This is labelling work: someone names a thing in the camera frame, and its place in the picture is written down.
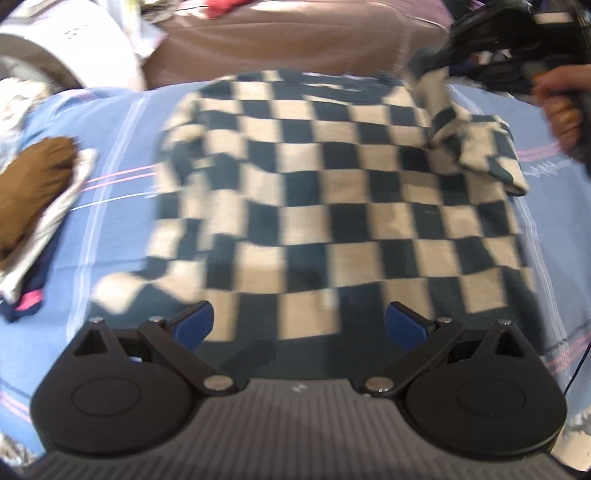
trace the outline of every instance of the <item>blue bedsheet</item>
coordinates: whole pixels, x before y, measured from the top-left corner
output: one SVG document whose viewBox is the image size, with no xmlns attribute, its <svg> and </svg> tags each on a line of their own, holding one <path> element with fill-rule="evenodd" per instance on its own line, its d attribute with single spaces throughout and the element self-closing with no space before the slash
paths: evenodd
<svg viewBox="0 0 591 480">
<path fill-rule="evenodd" d="M 33 317 L 0 322 L 0 430 L 42 450 L 28 414 L 30 396 L 75 334 L 94 283 L 141 265 L 152 227 L 152 164 L 161 125 L 196 84 L 147 93 L 92 89 L 57 95 L 28 117 L 26 147 L 42 137 L 76 137 L 99 161 L 69 215 L 46 287 Z M 535 107 L 464 86 L 452 87 L 474 112 L 508 121 L 531 193 L 515 200 L 524 245 L 535 267 L 547 339 L 546 361 L 564 385 L 591 338 L 591 187 L 580 166 L 558 154 Z M 590 365 L 569 394 L 571 412 L 591 404 Z"/>
</svg>

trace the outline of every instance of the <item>checkered shirt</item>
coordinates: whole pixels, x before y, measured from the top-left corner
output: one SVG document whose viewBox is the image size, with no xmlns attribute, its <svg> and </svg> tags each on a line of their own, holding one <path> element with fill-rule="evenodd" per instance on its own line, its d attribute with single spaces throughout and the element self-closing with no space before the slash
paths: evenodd
<svg viewBox="0 0 591 480">
<path fill-rule="evenodd" d="M 102 278 L 88 315 L 131 325 L 206 299 L 202 355 L 245 377 L 377 366 L 391 301 L 531 329 L 511 133 L 454 105 L 429 55 L 400 80 L 280 70 L 187 95 L 161 141 L 145 268 Z"/>
</svg>

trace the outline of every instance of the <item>pink trim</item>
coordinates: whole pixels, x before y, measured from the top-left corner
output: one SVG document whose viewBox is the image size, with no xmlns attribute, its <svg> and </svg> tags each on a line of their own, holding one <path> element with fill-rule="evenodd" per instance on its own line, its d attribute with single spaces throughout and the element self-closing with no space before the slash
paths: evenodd
<svg viewBox="0 0 591 480">
<path fill-rule="evenodd" d="M 110 173 L 108 175 L 103 175 L 102 177 L 97 177 L 95 179 L 90 179 L 86 183 L 88 184 L 88 183 L 91 183 L 93 181 L 99 181 L 99 180 L 109 179 L 111 177 L 116 177 L 117 175 L 124 175 L 126 173 L 134 173 L 136 171 L 148 170 L 149 168 L 153 168 L 153 165 L 147 165 L 145 167 L 132 168 L 131 170 L 124 170 L 124 171 L 118 171 L 116 173 Z"/>
<path fill-rule="evenodd" d="M 569 349 L 567 351 L 561 353 L 559 356 L 557 356 L 550 362 L 546 362 L 546 367 L 550 369 L 550 367 L 553 367 L 558 363 L 562 363 L 565 358 L 568 358 L 568 363 L 571 364 L 577 358 L 578 354 L 581 353 L 581 351 L 583 351 L 585 348 L 587 348 L 587 341 L 589 339 L 591 339 L 591 332 L 577 338 L 573 343 L 569 345 Z M 554 373 L 560 373 L 565 368 L 566 367 L 561 364 L 556 366 L 556 368 L 550 370 L 552 370 Z"/>
<path fill-rule="evenodd" d="M 549 145 L 544 145 L 543 147 L 528 148 L 527 150 L 518 150 L 517 154 L 518 155 L 528 155 L 528 154 L 533 154 L 533 153 L 536 153 L 539 151 L 551 150 L 551 149 L 557 148 L 557 147 L 558 147 L 558 142 L 554 142 Z"/>
<path fill-rule="evenodd" d="M 24 420 L 27 423 L 33 424 L 31 422 L 31 419 L 27 415 L 25 415 L 21 411 L 17 410 L 16 408 L 13 408 L 9 403 L 5 402 L 4 400 L 0 400 L 0 405 L 3 406 L 5 409 L 7 409 L 13 415 L 16 415 L 17 417 L 19 417 L 21 420 Z"/>
<path fill-rule="evenodd" d="M 107 181 L 106 183 L 99 183 L 98 185 L 93 185 L 92 187 L 87 187 L 85 189 L 82 189 L 80 192 L 86 192 L 88 190 L 99 189 L 101 187 L 106 187 L 108 185 L 113 185 L 115 183 L 121 183 L 123 181 L 143 179 L 145 177 L 154 177 L 155 175 L 156 175 L 155 173 L 144 173 L 143 175 L 136 175 L 136 176 L 133 176 L 133 177 L 128 177 L 126 179 L 119 179 L 119 180 Z"/>
<path fill-rule="evenodd" d="M 560 147 L 556 147 L 555 149 L 548 150 L 545 152 L 540 152 L 536 155 L 530 156 L 518 156 L 517 158 L 519 161 L 535 161 L 535 160 L 544 160 L 545 158 L 551 157 L 552 155 L 556 155 L 561 152 Z"/>
<path fill-rule="evenodd" d="M 0 400 L 10 403 L 13 407 L 22 410 L 24 413 L 29 413 L 29 407 L 27 407 L 24 403 L 19 402 L 15 398 L 12 398 L 6 392 L 0 392 Z"/>
<path fill-rule="evenodd" d="M 43 298 L 43 291 L 41 289 L 29 291 L 21 297 L 21 301 L 19 302 L 18 307 L 15 308 L 15 310 L 17 312 L 28 310 L 33 305 L 36 305 L 37 303 L 43 301 Z"/>
</svg>

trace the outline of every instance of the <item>textured grip surface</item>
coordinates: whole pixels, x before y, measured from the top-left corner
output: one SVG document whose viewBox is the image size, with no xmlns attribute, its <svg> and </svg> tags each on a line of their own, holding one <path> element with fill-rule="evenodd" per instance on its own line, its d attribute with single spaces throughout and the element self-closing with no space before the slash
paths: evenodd
<svg viewBox="0 0 591 480">
<path fill-rule="evenodd" d="M 547 455 L 466 460 L 423 440 L 386 399 L 347 380 L 252 380 L 206 400 L 173 440 L 121 459 L 51 453 L 35 480 L 571 480 Z"/>
</svg>

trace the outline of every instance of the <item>human hand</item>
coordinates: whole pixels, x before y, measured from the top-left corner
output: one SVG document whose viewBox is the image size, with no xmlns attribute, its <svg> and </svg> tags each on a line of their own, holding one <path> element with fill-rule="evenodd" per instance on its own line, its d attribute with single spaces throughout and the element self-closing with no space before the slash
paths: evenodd
<svg viewBox="0 0 591 480">
<path fill-rule="evenodd" d="M 560 95 L 560 92 L 572 90 L 591 91 L 591 65 L 563 66 L 539 75 L 534 80 L 532 92 L 565 153 L 571 151 L 579 141 L 583 120 L 583 114 L 574 107 L 573 102 L 567 96 Z"/>
</svg>

